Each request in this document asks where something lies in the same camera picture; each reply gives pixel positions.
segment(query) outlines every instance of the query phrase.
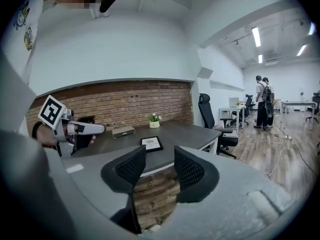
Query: chair headrest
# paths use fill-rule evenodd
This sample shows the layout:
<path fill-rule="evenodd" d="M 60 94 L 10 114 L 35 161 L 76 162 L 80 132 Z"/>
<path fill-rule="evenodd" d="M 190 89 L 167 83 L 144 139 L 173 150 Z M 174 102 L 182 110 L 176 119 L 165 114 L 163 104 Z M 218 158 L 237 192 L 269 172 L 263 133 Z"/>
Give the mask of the chair headrest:
<path fill-rule="evenodd" d="M 200 93 L 200 97 L 199 97 L 200 104 L 205 104 L 205 103 L 208 103 L 209 101 L 210 101 L 210 96 L 208 94 Z"/>

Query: chair armrest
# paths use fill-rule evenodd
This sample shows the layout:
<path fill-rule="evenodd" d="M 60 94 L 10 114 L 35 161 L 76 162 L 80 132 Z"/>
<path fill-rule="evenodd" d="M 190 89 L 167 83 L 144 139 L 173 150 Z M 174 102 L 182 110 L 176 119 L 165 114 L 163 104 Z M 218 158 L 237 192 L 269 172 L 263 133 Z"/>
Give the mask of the chair armrest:
<path fill-rule="evenodd" d="M 228 121 L 228 120 L 233 120 L 233 118 L 231 118 L 231 117 L 223 117 L 223 118 L 220 118 L 220 120 Z"/>
<path fill-rule="evenodd" d="M 224 134 L 232 134 L 232 132 L 234 131 L 234 129 L 222 129 L 222 128 L 217 128 L 215 130 L 219 131 L 219 132 L 222 132 Z"/>

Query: wristband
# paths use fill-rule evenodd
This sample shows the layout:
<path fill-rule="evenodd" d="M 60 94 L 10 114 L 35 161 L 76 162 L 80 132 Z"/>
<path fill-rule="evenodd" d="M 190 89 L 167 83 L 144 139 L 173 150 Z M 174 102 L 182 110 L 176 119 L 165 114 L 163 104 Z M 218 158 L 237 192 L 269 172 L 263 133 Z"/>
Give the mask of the wristband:
<path fill-rule="evenodd" d="M 39 126 L 41 126 L 42 125 L 42 122 L 36 122 L 35 123 L 35 125 L 33 126 L 33 128 L 32 128 L 32 138 L 34 138 L 34 139 L 37 139 L 37 131 L 38 131 L 38 128 L 39 128 Z"/>

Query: chair backrest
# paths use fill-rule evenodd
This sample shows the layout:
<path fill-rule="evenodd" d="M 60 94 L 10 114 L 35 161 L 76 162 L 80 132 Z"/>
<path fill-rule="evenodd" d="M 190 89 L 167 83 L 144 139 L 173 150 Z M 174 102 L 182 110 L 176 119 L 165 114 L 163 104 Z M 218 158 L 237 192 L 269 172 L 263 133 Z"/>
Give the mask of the chair backrest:
<path fill-rule="evenodd" d="M 215 119 L 212 114 L 209 101 L 210 101 L 210 96 L 208 94 L 200 93 L 198 106 L 201 112 L 202 119 L 204 121 L 204 127 L 212 129 L 212 127 L 215 126 Z"/>
<path fill-rule="evenodd" d="M 318 114 L 319 113 L 319 103 L 320 103 L 320 96 L 313 96 L 312 97 L 312 101 L 317 103 L 316 108 L 314 109 L 314 114 Z"/>
<path fill-rule="evenodd" d="M 248 95 L 248 99 L 245 102 L 244 116 L 247 117 L 249 115 L 249 108 L 252 102 L 252 95 Z"/>

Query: framed picture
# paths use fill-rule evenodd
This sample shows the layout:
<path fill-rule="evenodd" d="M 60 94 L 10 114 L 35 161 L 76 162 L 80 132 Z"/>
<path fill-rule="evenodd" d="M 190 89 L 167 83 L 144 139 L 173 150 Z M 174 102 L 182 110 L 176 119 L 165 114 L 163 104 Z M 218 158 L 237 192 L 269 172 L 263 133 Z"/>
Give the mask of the framed picture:
<path fill-rule="evenodd" d="M 145 145 L 147 153 L 164 149 L 158 136 L 142 138 L 140 140 L 140 145 Z"/>

